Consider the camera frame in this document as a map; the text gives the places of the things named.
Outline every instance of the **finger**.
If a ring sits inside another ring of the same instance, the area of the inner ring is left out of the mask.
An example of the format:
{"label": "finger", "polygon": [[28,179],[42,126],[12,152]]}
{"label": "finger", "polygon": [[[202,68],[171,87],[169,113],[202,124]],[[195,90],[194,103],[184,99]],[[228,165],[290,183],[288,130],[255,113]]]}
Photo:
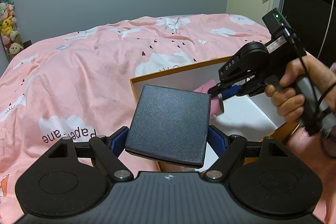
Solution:
{"label": "finger", "polygon": [[292,98],[295,96],[295,90],[293,88],[287,88],[282,91],[277,91],[274,93],[274,95],[271,98],[272,104],[274,106],[280,106],[284,102],[286,102],[289,98]]}
{"label": "finger", "polygon": [[289,62],[286,66],[286,71],[280,80],[280,85],[283,87],[289,86],[295,79],[305,73],[300,59],[295,59]]}
{"label": "finger", "polygon": [[304,102],[305,102],[305,97],[302,94],[292,97],[278,107],[278,114],[284,117],[288,113],[303,106]]}
{"label": "finger", "polygon": [[297,109],[295,109],[294,111],[288,113],[285,116],[285,122],[294,122],[295,120],[297,120],[298,118],[300,118],[300,116],[303,113],[303,106],[299,107]]}
{"label": "finger", "polygon": [[265,89],[265,93],[267,97],[272,97],[274,92],[276,92],[274,85],[268,85]]}

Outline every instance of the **stuffed toy rack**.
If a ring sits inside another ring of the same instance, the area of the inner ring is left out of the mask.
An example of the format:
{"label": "stuffed toy rack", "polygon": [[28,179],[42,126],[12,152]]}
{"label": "stuffed toy rack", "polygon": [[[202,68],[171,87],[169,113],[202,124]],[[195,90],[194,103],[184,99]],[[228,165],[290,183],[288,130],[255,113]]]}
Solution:
{"label": "stuffed toy rack", "polygon": [[14,11],[14,0],[0,0],[1,42],[8,61],[23,50],[23,43]]}

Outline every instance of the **bed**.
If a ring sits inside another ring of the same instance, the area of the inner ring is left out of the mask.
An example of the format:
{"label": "bed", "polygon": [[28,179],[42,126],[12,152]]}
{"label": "bed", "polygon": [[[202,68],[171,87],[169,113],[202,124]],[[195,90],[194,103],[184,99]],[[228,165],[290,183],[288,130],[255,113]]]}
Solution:
{"label": "bed", "polygon": [[[46,39],[19,53],[0,79],[0,221],[22,215],[16,180],[59,138],[88,141],[130,125],[136,107],[130,78],[269,39],[266,28],[240,15],[142,17]],[[135,176],[157,171],[155,162],[125,151],[120,159]]]}

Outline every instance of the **human hand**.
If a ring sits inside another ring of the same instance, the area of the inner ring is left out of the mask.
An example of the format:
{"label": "human hand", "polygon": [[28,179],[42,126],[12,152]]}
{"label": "human hand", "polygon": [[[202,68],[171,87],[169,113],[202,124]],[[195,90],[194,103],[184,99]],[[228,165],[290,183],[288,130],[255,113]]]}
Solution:
{"label": "human hand", "polygon": [[[313,84],[315,84],[322,93],[336,82],[336,75],[315,57],[309,54],[302,59]],[[280,86],[284,88],[289,86],[299,75],[304,73],[305,70],[299,59],[289,62],[285,74],[280,80]],[[278,114],[283,116],[286,122],[295,121],[303,113],[305,97],[302,94],[297,95],[293,88],[276,91],[273,85],[268,85],[265,89],[265,93],[268,97],[271,97],[272,104],[277,107]],[[335,111],[336,89],[332,89],[324,100],[331,110]]]}

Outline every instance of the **cable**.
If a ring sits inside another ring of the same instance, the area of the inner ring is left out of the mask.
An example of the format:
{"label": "cable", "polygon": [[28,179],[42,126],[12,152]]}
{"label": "cable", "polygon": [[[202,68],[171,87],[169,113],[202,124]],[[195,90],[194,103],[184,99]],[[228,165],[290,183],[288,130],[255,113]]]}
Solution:
{"label": "cable", "polygon": [[305,63],[303,62],[302,55],[300,54],[299,49],[296,47],[295,41],[294,41],[294,39],[293,39],[292,36],[290,36],[290,39],[292,39],[292,45],[293,45],[293,47],[294,47],[294,49],[296,51],[296,54],[298,55],[298,57],[300,59],[300,62],[301,62],[302,67],[303,67],[303,69],[305,71],[305,74],[308,77],[311,89],[313,90],[313,95],[314,95],[315,103],[318,104],[318,100],[317,100],[316,92],[315,92],[315,89],[314,89],[313,81],[311,80],[310,75],[309,75],[308,70],[307,70],[307,67],[306,67]]}
{"label": "cable", "polygon": [[316,109],[315,112],[317,112],[319,110],[319,107],[323,101],[323,99],[328,95],[329,92],[331,92],[331,90],[336,86],[336,82],[333,83],[330,87],[327,88],[327,90],[325,92],[323,92],[323,94],[321,95],[321,97],[319,98],[317,104],[316,104]]}

